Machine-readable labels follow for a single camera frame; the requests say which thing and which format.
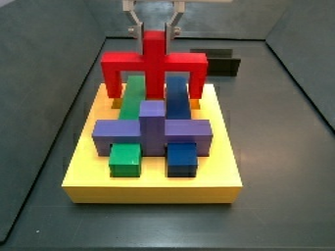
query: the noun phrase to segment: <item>dark blue block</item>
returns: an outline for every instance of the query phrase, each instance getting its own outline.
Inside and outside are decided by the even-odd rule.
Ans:
[[[167,119],[191,119],[185,78],[181,76],[167,77]]]
[[[167,176],[195,177],[196,169],[196,144],[169,143],[167,145]]]

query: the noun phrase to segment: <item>wooden block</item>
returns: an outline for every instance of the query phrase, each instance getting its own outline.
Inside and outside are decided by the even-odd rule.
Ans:
[[[141,174],[141,145],[113,144],[108,160],[112,176],[139,177]]]
[[[140,103],[145,100],[145,80],[143,76],[131,75],[125,85],[123,104],[119,113],[120,120],[137,120]]]

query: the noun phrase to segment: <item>yellow base block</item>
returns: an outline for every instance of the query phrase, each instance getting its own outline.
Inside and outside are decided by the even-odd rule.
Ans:
[[[211,121],[209,157],[199,157],[196,177],[167,177],[164,157],[143,157],[140,177],[109,177],[108,158],[99,157],[92,131],[96,120],[116,119],[104,84],[81,132],[63,188],[75,203],[233,203],[241,189],[235,156],[212,84],[205,84],[192,119]]]

